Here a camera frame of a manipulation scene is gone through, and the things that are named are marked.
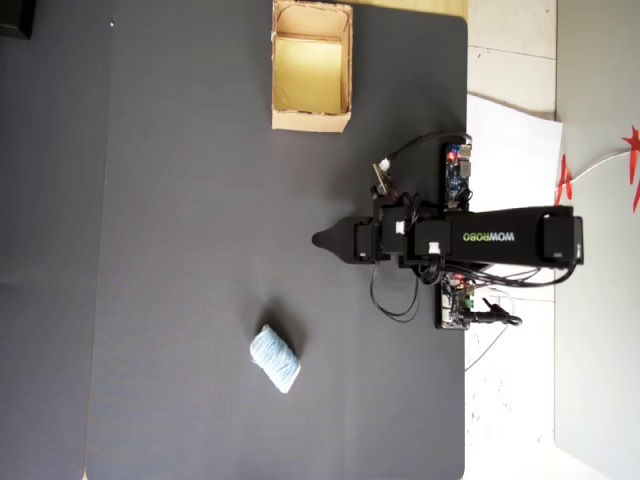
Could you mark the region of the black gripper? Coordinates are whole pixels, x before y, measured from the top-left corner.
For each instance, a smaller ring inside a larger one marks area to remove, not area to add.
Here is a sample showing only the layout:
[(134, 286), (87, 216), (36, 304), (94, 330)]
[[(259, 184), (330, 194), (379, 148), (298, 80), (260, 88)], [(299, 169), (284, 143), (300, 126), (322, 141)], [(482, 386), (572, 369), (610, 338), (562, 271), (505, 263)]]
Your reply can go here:
[(381, 260), (380, 227), (377, 217), (345, 217), (316, 232), (312, 243), (343, 262), (376, 263)]

